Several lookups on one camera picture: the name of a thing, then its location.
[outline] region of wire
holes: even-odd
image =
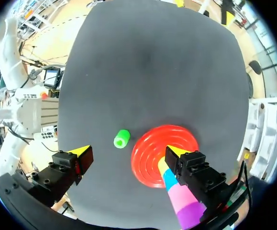
[[[12,133],[15,137],[21,139],[22,141],[24,141],[24,142],[27,143],[28,145],[29,145],[30,143],[29,143],[27,140],[34,140],[33,138],[24,138],[24,137],[20,136],[19,134],[15,133],[14,130],[13,130],[10,126],[8,126],[8,125],[6,125],[6,127],[9,128],[9,132],[10,132],[10,133]]]
[[[43,144],[43,146],[46,148],[46,149],[48,149],[50,152],[58,152],[58,151],[52,151],[51,149],[49,149],[44,143],[42,143]]]
[[[210,218],[213,218],[214,215],[218,215],[223,208],[227,205],[227,203],[229,202],[229,200],[231,199],[231,197],[233,196],[234,192],[237,190],[238,184],[241,181],[242,175],[244,173],[244,166],[245,166],[245,162],[243,161],[241,166],[240,166],[240,170],[237,176],[237,179],[233,182],[233,188],[230,191],[229,195],[226,197],[226,199],[219,205],[219,207],[215,210],[214,214],[212,216],[210,216]]]
[[[67,206],[61,214],[63,215],[67,211],[68,208],[69,207]]]
[[[56,78],[56,76],[54,76],[54,77],[50,77],[50,78],[46,78],[45,80],[43,80],[43,81],[40,81],[39,83],[37,83],[37,85],[38,85],[38,84],[40,84],[40,83],[43,83],[43,82],[45,82],[46,80],[52,79],[52,78]]]
[[[247,187],[248,190],[248,197],[249,197],[249,211],[252,208],[252,195],[251,195],[251,190],[249,187],[249,180],[248,180],[248,174],[247,174],[247,165],[244,164],[244,177],[245,177],[245,186]]]
[[[51,91],[52,93],[60,92],[59,90],[53,90],[53,89],[50,89],[50,91]]]

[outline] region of gray mat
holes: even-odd
[[[59,105],[59,148],[91,144],[94,163],[68,191],[82,221],[111,227],[180,228],[165,189],[131,171],[149,129],[188,128],[219,172],[232,172],[248,113],[235,37],[212,19],[170,3],[114,0],[87,16],[71,50]],[[113,139],[125,128],[124,149]]]

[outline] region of cable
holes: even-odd
[[[53,89],[50,89],[50,91],[51,91],[52,93],[60,92],[59,90],[53,90]]]
[[[49,149],[46,145],[44,145],[44,143],[42,143],[43,144],[43,146],[46,148],[46,149],[48,149],[50,152],[58,152],[58,151],[52,151],[51,149]]]
[[[10,127],[9,127],[9,132],[12,133],[15,137],[21,139],[22,141],[24,141],[26,144],[29,145],[29,142],[27,140],[25,140],[23,137],[21,137],[17,133],[15,133]]]
[[[19,134],[15,133],[15,131],[11,128],[10,125],[8,125],[8,124],[4,124],[4,125],[9,128],[9,132],[11,134],[13,134],[15,137],[21,139],[22,141],[24,141],[26,144],[28,144],[28,145],[30,144],[27,140],[34,140],[33,138],[24,138],[24,137],[22,137]]]
[[[248,174],[247,174],[247,165],[244,164],[244,177],[245,177],[245,186],[247,187],[248,190],[248,197],[249,197],[249,211],[252,208],[252,196],[251,196],[251,190],[249,187],[249,180],[248,180]]]
[[[68,208],[69,207],[67,206],[61,214],[63,215],[67,211]]]
[[[56,78],[56,76],[54,76],[54,77],[50,77],[50,78],[46,78],[45,80],[40,81],[40,82],[39,82],[39,83],[37,83],[36,85],[39,85],[40,83],[43,83],[43,82],[45,82],[46,80],[49,80],[49,79],[52,79],[52,78]]]

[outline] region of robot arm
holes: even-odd
[[[15,92],[10,107],[0,109],[0,120],[11,122],[12,130],[20,137],[32,139],[34,133],[41,132],[42,99],[46,93],[44,87],[34,86],[23,67],[17,46],[15,18],[0,18],[0,71],[7,90]],[[0,150],[0,176],[15,173],[21,153],[29,141],[7,133]]]

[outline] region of red plate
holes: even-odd
[[[199,150],[194,136],[185,128],[163,125],[145,133],[132,151],[131,167],[136,178],[151,188],[164,188],[157,163],[165,156],[167,145],[195,151]]]

